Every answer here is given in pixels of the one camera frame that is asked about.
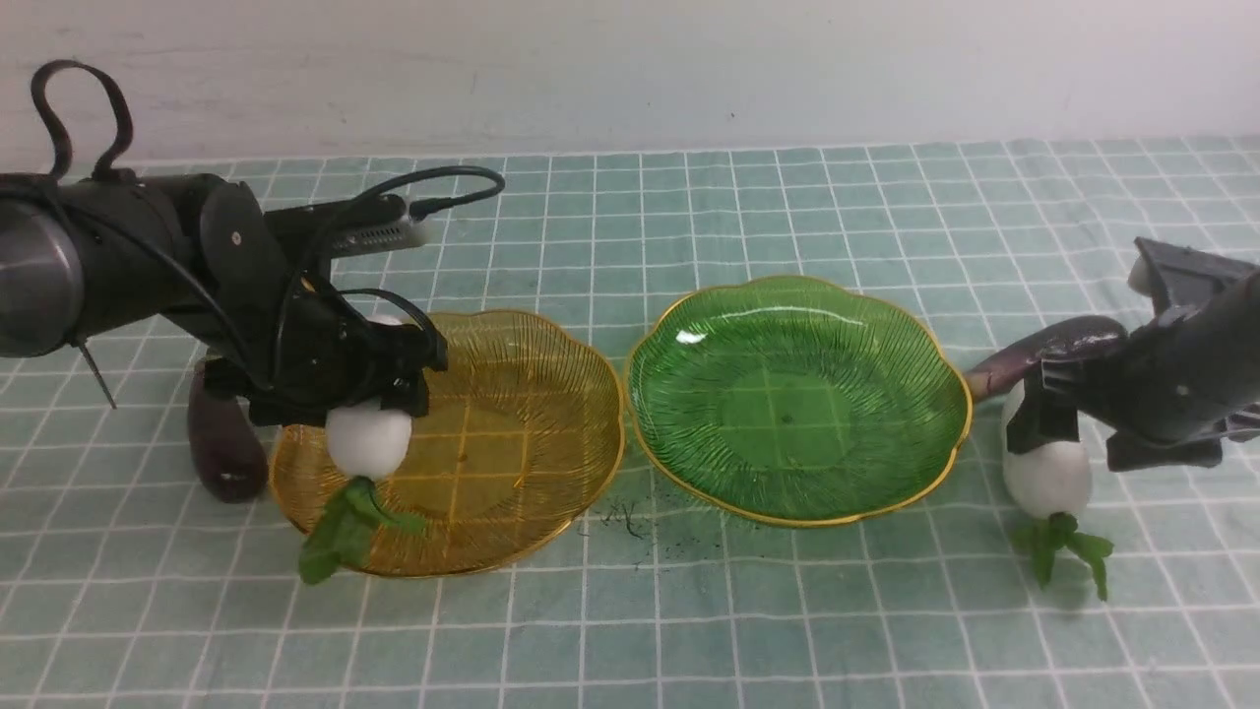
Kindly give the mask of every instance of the white radish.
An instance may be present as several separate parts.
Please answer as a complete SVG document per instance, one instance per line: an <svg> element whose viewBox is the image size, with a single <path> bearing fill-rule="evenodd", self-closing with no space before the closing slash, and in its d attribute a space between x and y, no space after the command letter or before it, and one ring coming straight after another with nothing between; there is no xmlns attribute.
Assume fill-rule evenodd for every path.
<svg viewBox="0 0 1260 709"><path fill-rule="evenodd" d="M368 319L402 324L389 315L369 315ZM382 411L379 399L333 409L324 423L329 458L349 477L387 479L407 457L411 424L411 417L403 412Z"/></svg>
<svg viewBox="0 0 1260 709"><path fill-rule="evenodd" d="M1077 518L1094 494L1090 460L1082 445L1056 441L1018 456L1007 451L1007 424L1023 399L1024 385L1021 382L1002 408L1002 480L1007 492L1021 510L1036 520L1046 520L1058 513Z"/></svg>

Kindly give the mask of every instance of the black cable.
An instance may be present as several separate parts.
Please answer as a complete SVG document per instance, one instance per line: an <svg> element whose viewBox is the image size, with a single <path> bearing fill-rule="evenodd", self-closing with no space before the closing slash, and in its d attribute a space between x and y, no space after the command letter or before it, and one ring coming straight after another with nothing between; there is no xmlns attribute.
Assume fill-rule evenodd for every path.
<svg viewBox="0 0 1260 709"><path fill-rule="evenodd" d="M480 176L489 179L494 183L494 186L474 191L471 194L462 194L459 196L441 196L432 199L423 199L413 203L410 213L413 219L423 218L433 212L441 209L449 209L451 207L457 207L461 204L469 204L471 201L478 201L481 199L488 199L503 191L507 186L507 181L499 173L476 166L476 165L449 165L442 167L431 167L427 170L417 170L413 173L407 173L404 175L398 175L396 178L387 179L374 186L370 186L349 201L341 204L341 207L333 213L319 229L315 235L306 242L306 247L302 249L301 254L297 257L297 263L294 267L292 273L289 277L289 285L285 287L280 306L276 310L276 329L272 334L271 343L271 380L275 382L280 377L280 372L284 368L284 339L285 339L285 325L289 321L289 307L292 301L297 297L297 292L301 288L302 277L314 264L315 259L319 257L320 252L324 249L325 242L331 237L333 229L336 227L338 222L345 218L345 214L357 209L360 204L369 199L375 199L377 196L398 189L399 186L406 186L417 181L427 181L431 179L441 179L447 176ZM353 312L360 322L365 322L365 317L354 307L345 301L335 288L331 287L323 278L311 277L311 286L320 293L330 298L338 298L344 305L349 312Z"/></svg>
<svg viewBox="0 0 1260 709"><path fill-rule="evenodd" d="M416 324L420 325L420 329L431 331L433 336L440 336L440 332L437 331L437 325L433 324L433 320L428 319L428 315L426 315L423 310L417 307L415 302L407 300L406 297L398 295L397 292L384 290L383 287L352 287L349 290L339 290L338 292L340 292L341 295L373 295L375 297L379 297L387 302L393 303L399 310L406 312L411 319L416 320Z"/></svg>
<svg viewBox="0 0 1260 709"><path fill-rule="evenodd" d="M96 169L92 170L93 178L106 179L113 174L113 160L131 146L134 133L131 111L127 110L127 101L122 96L122 89L118 88L118 83L110 74L73 59L48 62L35 69L34 76L30 77L30 99L35 103L35 112L39 113L44 127L48 128L48 137L53 141L53 169L48 173L48 176L53 179L66 176L74 156L71 135L67 132L66 125L62 123L53 107L48 105L48 79L53 78L53 74L62 69L83 69L92 74L105 87L105 93L110 98L110 108L113 110L113 120L117 123L117 128L113 133L113 144L101 154L101 157L96 161Z"/></svg>

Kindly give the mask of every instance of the plate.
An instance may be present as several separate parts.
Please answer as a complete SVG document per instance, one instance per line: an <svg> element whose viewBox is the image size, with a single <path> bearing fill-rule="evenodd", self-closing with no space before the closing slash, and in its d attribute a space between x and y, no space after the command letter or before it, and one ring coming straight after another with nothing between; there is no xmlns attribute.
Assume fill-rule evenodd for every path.
<svg viewBox="0 0 1260 709"><path fill-rule="evenodd" d="M805 276L693 292L626 364L634 428L679 486L759 523L828 526L939 486L963 375L901 307Z"/></svg>
<svg viewBox="0 0 1260 709"><path fill-rule="evenodd" d="M607 489L625 450L622 390L595 349L532 312L431 317L450 369L425 373L430 414L413 422L398 472L377 486L386 508L428 524L422 535L379 530L362 572L432 577L519 559ZM281 432L271 487L299 530L345 484L323 429Z"/></svg>

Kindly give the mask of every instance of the white wall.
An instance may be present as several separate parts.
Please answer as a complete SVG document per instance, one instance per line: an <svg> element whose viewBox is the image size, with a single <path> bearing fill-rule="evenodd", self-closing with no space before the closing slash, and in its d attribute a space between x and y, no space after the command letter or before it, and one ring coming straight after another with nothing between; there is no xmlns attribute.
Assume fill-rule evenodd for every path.
<svg viewBox="0 0 1260 709"><path fill-rule="evenodd" d="M1260 0L0 0L0 162L77 55L135 157L1260 131ZM81 156L103 96L50 91Z"/></svg>

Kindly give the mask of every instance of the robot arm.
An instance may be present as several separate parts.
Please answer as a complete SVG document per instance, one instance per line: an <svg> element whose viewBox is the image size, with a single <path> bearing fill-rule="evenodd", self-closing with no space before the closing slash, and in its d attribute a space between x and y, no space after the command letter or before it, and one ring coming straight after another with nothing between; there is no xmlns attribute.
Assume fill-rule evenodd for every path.
<svg viewBox="0 0 1260 709"><path fill-rule="evenodd" d="M92 175L74 184L60 184L71 141L44 97L48 79L66 68L87 71L105 86L118 126ZM329 262L370 239L379 242L375 249L413 244L406 225L498 194L501 175L436 167L346 201L265 213L247 185L215 175L139 178L116 169L115 157L131 142L131 117L117 84L100 69L50 62L35 72L32 97L55 161L47 175L0 174L0 356L37 358L71 345L96 373L87 348L92 335L161 315L215 354L199 373L204 392L233 407L236 398L246 399L255 426L321 427L329 411L368 399L412 417L427 414L422 373L446 368L442 334L396 293L338 291L328 280ZM410 205L389 194L456 175L493 185ZM412 324L369 321L346 301L348 292L387 298Z"/></svg>

